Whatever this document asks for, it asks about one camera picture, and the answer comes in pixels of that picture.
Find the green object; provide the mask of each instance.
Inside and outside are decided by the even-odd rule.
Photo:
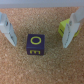
[[[64,20],[62,22],[60,22],[60,25],[59,25],[59,29],[58,29],[58,32],[59,34],[63,37],[63,34],[64,34],[64,30],[65,30],[65,27],[66,27],[66,24],[69,24],[69,20],[70,19],[67,19],[67,20]],[[74,37],[76,37],[78,34],[79,34],[80,30],[78,30]]]

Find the dark cube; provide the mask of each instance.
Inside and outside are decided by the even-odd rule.
[[[28,34],[27,38],[27,54],[28,55],[44,55],[45,36],[40,34]]]

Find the yellow circle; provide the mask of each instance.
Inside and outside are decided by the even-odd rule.
[[[39,39],[39,42],[34,43],[34,42],[33,42],[33,39],[34,39],[34,38],[38,38],[38,39]],[[41,43],[41,38],[38,37],[38,36],[34,36],[34,37],[31,38],[31,43],[34,44],[34,45],[39,45],[39,44]]]

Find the brown surface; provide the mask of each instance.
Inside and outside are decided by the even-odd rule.
[[[0,84],[84,84],[84,28],[66,49],[58,33],[59,23],[77,9],[0,9],[18,38],[13,47],[0,32]],[[29,33],[45,34],[44,56],[27,55]]]

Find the yellow ring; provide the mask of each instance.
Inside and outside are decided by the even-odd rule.
[[[34,38],[38,38],[38,39],[39,39],[39,42],[34,43],[34,42],[33,42],[33,39],[34,39]],[[34,36],[34,37],[32,37],[32,38],[31,38],[31,43],[32,43],[32,44],[34,44],[34,45],[38,45],[38,44],[40,44],[40,43],[41,43],[41,38],[40,38],[40,37],[38,37],[38,36]]]

